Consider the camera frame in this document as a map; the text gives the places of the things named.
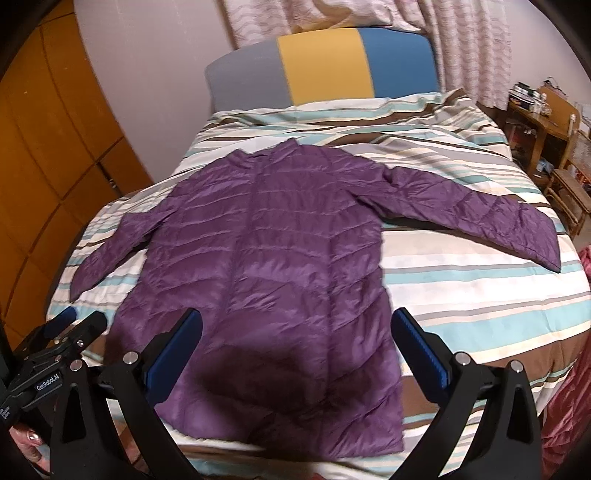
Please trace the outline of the person's left hand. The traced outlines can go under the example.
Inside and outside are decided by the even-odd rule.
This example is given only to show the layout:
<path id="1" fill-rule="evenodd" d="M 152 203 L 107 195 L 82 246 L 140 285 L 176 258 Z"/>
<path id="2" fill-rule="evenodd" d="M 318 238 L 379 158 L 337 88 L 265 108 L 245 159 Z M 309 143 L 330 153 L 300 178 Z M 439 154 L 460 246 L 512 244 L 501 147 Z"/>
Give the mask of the person's left hand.
<path id="1" fill-rule="evenodd" d="M 27 461 L 43 474 L 49 475 L 50 458 L 48 448 L 41 437 L 33 430 L 22 425 L 12 427 L 10 435 Z"/>

